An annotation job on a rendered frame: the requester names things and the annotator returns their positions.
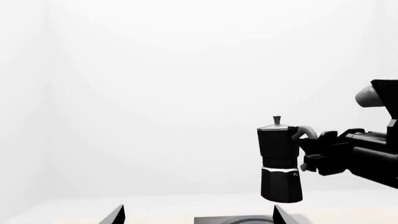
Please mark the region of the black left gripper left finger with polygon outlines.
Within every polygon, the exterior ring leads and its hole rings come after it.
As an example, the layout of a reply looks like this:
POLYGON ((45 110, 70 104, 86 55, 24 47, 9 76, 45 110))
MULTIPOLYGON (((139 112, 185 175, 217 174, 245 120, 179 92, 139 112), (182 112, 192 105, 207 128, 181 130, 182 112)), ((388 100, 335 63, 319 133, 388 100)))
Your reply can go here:
POLYGON ((124 224, 125 210, 124 205, 115 208, 108 216, 101 220, 98 224, 124 224))

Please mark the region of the black and silver moka pot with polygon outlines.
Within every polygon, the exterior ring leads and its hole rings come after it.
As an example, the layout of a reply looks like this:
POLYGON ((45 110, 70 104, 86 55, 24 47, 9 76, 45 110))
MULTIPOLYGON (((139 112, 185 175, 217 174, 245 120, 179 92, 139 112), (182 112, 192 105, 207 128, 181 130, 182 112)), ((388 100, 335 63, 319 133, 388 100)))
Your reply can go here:
POLYGON ((262 157, 261 196, 276 203, 297 203, 303 200, 297 158, 299 140, 306 135, 318 139, 309 126, 282 124, 274 116, 274 124, 257 129, 262 157))

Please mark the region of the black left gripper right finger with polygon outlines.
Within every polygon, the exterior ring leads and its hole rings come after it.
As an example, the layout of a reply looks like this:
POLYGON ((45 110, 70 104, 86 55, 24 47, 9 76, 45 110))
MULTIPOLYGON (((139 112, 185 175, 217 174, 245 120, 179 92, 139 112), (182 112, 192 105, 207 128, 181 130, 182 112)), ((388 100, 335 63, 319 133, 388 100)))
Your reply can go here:
POLYGON ((299 222, 295 218, 290 216, 278 205, 274 205, 272 219, 274 224, 299 224, 299 222))

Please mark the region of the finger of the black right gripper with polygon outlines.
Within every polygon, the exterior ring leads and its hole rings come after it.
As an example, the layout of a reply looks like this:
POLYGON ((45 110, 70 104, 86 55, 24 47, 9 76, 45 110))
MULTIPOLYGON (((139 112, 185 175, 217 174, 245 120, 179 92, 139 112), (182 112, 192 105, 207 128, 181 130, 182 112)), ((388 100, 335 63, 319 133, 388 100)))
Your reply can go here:
POLYGON ((337 138, 337 131, 325 131, 317 139, 299 139, 298 144, 305 154, 319 154, 336 143, 337 138))
POLYGON ((302 171, 318 172, 319 175, 328 176, 343 173, 346 170, 346 166, 341 159, 335 156, 306 154, 300 169, 302 171))

